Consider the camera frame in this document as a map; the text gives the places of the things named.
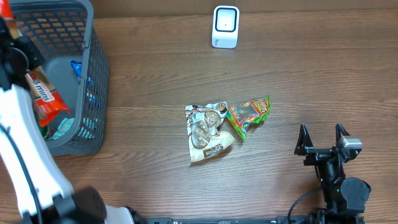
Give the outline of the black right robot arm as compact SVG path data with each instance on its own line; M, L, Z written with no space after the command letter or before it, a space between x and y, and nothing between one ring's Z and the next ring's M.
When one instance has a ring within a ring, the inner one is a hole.
M303 164L313 166L325 208L310 215L309 223L361 223L371 186L356 177L345 176L343 164L354 160L362 150L361 140L350 135L341 123L335 126L336 142L331 148L316 149L306 125L300 126L294 154L305 156Z

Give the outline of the green candy bag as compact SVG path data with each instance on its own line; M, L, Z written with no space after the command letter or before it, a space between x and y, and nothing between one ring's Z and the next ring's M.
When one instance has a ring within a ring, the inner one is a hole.
M245 140L250 125L265 121L270 110L270 97L266 96L264 98L252 99L240 105L228 106L226 117L239 136Z

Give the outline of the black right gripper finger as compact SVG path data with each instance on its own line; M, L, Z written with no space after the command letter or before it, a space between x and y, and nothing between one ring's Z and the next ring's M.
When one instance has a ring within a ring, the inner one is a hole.
M313 151L312 140L308 133L306 125L303 123L300 125L300 132L298 141L295 147L294 154L298 156L306 156Z
M345 146L350 140L350 134L345 130L341 123L335 126L336 146Z

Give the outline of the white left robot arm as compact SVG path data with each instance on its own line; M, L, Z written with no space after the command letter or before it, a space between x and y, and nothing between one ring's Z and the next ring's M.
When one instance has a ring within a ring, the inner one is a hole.
M1 20L1 158L12 180L21 223L140 223L129 207L103 202L93 187L74 191L39 131L25 78L29 61Z

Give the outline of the white brown cookie bag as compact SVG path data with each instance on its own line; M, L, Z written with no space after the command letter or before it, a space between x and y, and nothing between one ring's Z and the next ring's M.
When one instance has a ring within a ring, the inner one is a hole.
M235 142L231 133L218 129L227 112L228 104L225 101L185 107L191 162L217 156Z

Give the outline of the orange pasta packet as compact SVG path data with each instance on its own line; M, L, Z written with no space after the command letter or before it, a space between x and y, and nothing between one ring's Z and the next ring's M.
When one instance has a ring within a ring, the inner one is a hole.
M25 79L34 99L38 113L38 124L44 127L51 122L62 110L70 109L62 100L60 93L49 81L44 72L44 58L40 50L17 27L16 20L8 1L1 1L1 37L9 46L22 52L27 64Z

